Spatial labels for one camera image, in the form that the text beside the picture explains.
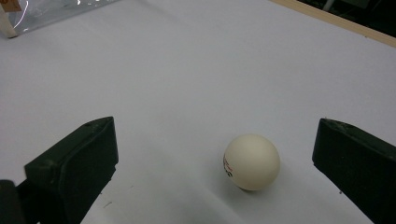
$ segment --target table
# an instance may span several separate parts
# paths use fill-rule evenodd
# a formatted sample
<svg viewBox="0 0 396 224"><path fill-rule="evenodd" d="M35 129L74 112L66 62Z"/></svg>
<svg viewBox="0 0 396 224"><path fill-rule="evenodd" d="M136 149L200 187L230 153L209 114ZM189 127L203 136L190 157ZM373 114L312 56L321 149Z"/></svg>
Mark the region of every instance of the table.
<svg viewBox="0 0 396 224"><path fill-rule="evenodd" d="M0 49L1 178L115 118L120 163L83 224L371 223L311 156L324 117L396 144L393 47L269 1L122 0ZM279 151L268 189L223 171L242 133Z"/></svg>

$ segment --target white ball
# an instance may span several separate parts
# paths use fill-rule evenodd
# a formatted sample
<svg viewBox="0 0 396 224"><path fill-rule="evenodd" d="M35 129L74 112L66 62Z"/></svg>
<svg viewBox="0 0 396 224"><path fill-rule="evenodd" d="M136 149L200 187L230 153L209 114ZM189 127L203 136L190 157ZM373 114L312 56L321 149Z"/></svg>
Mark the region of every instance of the white ball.
<svg viewBox="0 0 396 224"><path fill-rule="evenodd" d="M224 153L224 170L241 189L264 189L276 179L280 158L275 146L257 134L236 137Z"/></svg>

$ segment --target white table surface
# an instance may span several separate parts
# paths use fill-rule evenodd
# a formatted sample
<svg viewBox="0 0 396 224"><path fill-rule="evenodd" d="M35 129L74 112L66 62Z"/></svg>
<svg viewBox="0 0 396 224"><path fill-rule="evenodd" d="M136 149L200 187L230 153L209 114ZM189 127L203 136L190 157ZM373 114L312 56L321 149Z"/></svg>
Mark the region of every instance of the white table surface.
<svg viewBox="0 0 396 224"><path fill-rule="evenodd" d="M371 221L311 160L323 117L396 145L396 49L266 0L121 0L0 39L0 178L114 116L120 163L83 224ZM242 133L281 171L247 193Z"/></svg>

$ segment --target ping pong ball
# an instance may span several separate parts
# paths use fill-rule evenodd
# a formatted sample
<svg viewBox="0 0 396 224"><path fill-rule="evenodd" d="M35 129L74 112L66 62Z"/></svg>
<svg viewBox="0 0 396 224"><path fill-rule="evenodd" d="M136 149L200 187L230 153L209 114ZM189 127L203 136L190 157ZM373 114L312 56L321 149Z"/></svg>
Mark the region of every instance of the ping pong ball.
<svg viewBox="0 0 396 224"><path fill-rule="evenodd" d="M258 134L236 137L224 153L224 170L241 189L259 190L277 177L280 158L275 146Z"/></svg>

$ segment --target plastic bag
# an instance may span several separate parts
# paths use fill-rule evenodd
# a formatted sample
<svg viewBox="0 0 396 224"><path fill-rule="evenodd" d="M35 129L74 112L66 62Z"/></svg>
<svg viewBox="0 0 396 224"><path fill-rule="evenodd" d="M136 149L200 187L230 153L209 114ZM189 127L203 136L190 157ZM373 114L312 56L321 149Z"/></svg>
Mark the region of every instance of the plastic bag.
<svg viewBox="0 0 396 224"><path fill-rule="evenodd" d="M0 28L6 37L11 38L119 0L0 1ZM4 3L10 5L12 1L11 9L7 9Z"/></svg>

